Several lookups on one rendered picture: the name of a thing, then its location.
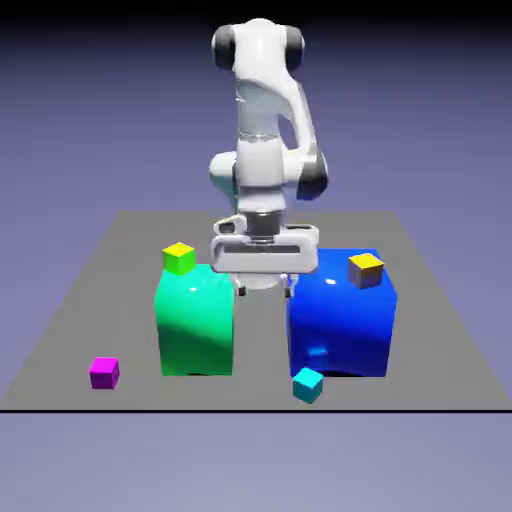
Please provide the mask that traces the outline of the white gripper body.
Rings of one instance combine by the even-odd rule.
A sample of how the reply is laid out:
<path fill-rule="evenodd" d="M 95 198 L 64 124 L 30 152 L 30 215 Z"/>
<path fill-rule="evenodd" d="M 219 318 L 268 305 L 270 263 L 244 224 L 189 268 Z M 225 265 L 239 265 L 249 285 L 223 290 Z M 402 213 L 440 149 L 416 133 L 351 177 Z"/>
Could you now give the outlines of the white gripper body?
<path fill-rule="evenodd" d="M 211 242 L 211 264 L 218 273 L 308 274 L 318 266 L 318 243 L 313 225 L 284 225 L 272 238 L 220 234 Z"/>

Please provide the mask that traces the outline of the large blue box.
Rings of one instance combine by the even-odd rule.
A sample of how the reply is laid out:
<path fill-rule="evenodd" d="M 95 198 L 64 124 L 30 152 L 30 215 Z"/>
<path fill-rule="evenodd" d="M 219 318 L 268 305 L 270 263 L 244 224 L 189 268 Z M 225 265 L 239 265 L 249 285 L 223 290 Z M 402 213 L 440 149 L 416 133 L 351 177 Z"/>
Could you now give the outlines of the large blue box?
<path fill-rule="evenodd" d="M 349 258 L 374 248 L 321 248 L 318 268 L 299 277 L 287 301 L 290 373 L 383 377 L 387 373 L 397 293 L 386 272 L 374 287 L 348 278 Z"/>

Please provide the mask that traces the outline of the small cyan cube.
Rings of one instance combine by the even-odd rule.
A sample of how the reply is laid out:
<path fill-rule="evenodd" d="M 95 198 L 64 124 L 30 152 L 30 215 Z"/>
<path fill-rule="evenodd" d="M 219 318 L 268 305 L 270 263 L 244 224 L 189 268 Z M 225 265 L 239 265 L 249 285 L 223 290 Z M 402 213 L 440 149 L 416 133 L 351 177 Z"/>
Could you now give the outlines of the small cyan cube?
<path fill-rule="evenodd" d="M 324 376 L 316 370 L 303 367 L 294 377 L 293 396 L 302 402 L 312 404 L 323 391 Z"/>

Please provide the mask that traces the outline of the small yellow-green cube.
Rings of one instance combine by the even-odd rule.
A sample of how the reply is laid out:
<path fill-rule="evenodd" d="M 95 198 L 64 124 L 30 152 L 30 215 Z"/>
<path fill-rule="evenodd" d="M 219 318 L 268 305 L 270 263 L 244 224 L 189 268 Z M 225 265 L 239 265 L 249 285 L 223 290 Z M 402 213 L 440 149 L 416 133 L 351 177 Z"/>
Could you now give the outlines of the small yellow-green cube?
<path fill-rule="evenodd" d="M 177 242 L 162 250 L 163 269 L 182 276 L 196 266 L 195 249 L 185 243 Z"/>

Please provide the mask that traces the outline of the large green box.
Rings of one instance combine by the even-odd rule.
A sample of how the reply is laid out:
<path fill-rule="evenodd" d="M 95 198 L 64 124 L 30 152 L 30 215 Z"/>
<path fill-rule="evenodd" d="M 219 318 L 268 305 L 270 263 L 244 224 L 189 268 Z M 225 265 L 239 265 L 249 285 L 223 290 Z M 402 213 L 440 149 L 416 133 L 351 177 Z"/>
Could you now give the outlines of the large green box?
<path fill-rule="evenodd" d="M 164 376 L 232 374 L 234 299 L 230 278 L 207 264 L 162 272 L 154 312 Z"/>

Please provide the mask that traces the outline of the small yellow-orange cube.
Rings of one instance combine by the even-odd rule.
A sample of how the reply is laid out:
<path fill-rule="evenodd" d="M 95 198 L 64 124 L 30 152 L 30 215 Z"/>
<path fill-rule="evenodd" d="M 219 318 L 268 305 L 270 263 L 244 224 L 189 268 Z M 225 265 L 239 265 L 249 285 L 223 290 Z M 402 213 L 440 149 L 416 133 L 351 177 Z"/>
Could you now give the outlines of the small yellow-orange cube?
<path fill-rule="evenodd" d="M 379 286 L 384 272 L 384 262 L 371 253 L 361 253 L 348 258 L 347 278 L 359 289 Z"/>

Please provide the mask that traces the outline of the small magenta cube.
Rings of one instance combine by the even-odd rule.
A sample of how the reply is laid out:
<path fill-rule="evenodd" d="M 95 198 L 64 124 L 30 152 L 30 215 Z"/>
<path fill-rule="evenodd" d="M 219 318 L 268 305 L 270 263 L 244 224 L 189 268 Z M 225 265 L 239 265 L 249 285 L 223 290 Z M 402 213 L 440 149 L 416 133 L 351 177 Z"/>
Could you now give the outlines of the small magenta cube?
<path fill-rule="evenodd" d="M 91 388 L 113 390 L 120 377 L 119 361 L 116 357 L 96 357 L 89 368 Z"/>

